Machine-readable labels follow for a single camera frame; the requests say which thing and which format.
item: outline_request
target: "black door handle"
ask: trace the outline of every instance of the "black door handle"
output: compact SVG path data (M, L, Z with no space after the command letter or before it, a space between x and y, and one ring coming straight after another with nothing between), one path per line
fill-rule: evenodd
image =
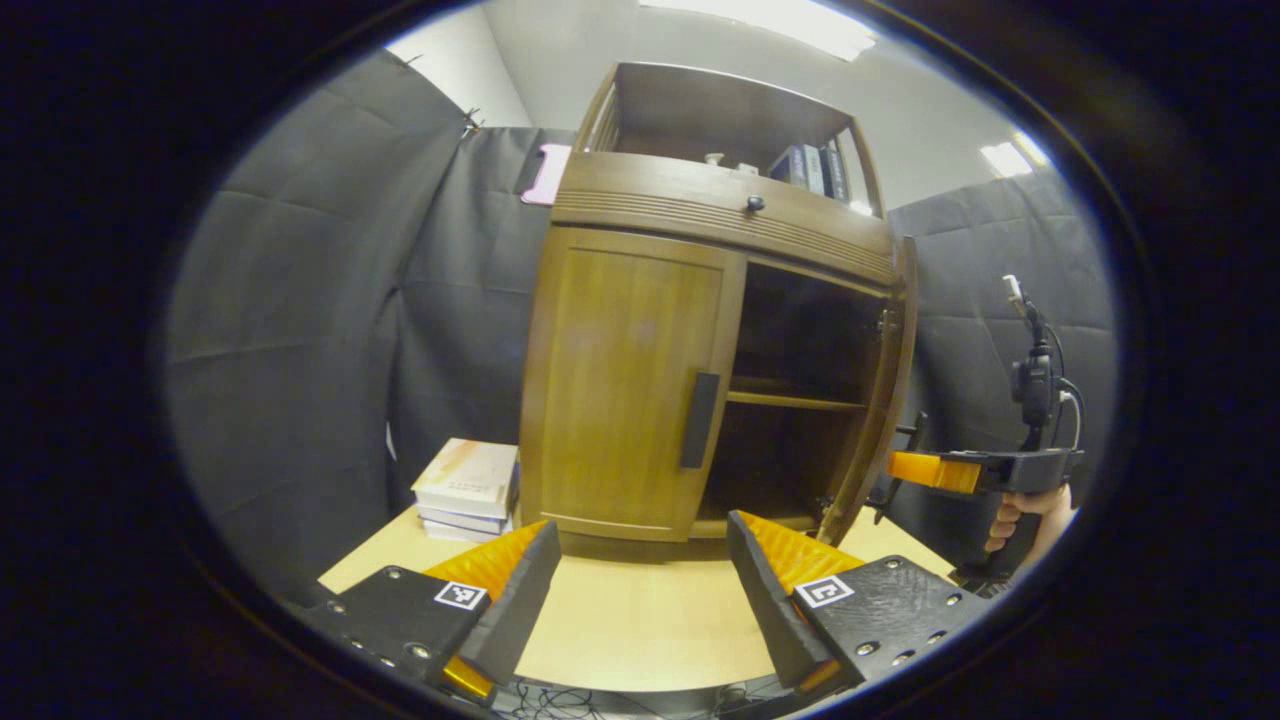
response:
M689 402L689 416L685 419L685 446L680 452L680 466L696 469L703 466L707 454L707 441L712 434L712 416L716 415L716 393L719 389L719 374L698 373L694 379L694 397Z

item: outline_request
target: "ceiling light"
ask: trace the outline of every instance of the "ceiling light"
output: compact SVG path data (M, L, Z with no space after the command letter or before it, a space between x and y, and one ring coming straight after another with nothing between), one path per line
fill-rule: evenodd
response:
M996 177L1000 178L1025 176L1032 172L1032 167L1027 163L1027 158L1023 158L1021 152L1014 147L1012 142L988 145L982 149L982 156L987 159L992 172L995 172Z
M1039 145L1036 145L1036 141L1028 137L1025 132L1023 131L1015 132L1014 142L1018 143L1018 147L1021 149L1023 155L1027 155L1027 158L1029 158L1032 163L1036 163L1042 168L1044 165L1048 165L1048 155L1046 155L1044 151L1039 149Z
M764 28L851 61L876 45L872 31L813 0L639 0L644 8L687 10Z

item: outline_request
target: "ceiling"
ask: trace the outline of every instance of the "ceiling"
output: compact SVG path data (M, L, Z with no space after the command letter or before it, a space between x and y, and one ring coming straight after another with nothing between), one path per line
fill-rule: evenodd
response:
M608 67L671 63L759 79L855 115L886 208L989 182L979 152L1016 129L992 105L877 36L852 63L772 32L636 0L490 0L494 42L535 127L576 129Z

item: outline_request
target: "human hand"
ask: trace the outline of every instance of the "human hand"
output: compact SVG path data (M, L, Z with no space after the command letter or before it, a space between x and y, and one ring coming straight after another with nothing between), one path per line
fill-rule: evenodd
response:
M991 524L991 529L987 533L987 544L983 546L983 550L995 552L1005 547L1006 538L1014 534L1018 519L1023 516L1023 512L1043 515L1039 529L1036 533L1036 542L1023 560L1023 565L1030 565L1048 552L1048 548L1053 546L1053 542L1057 541L1071 521L1074 516L1074 511L1071 510L1071 487L1064 484L1056 491L1036 495L1005 493L1004 502L996 511L996 520Z

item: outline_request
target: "decorative groove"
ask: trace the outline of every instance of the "decorative groove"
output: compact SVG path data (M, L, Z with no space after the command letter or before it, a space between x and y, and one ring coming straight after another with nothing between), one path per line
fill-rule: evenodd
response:
M891 259L877 255L865 247L782 220L759 215L746 218L740 211L704 205L701 202L621 192L562 188L556 196L556 208L567 211L611 213L677 220L704 228L704 234L714 234L713 231L749 233L783 246L804 247L852 263L859 268L878 273L881 282L884 283L892 282L893 277Z

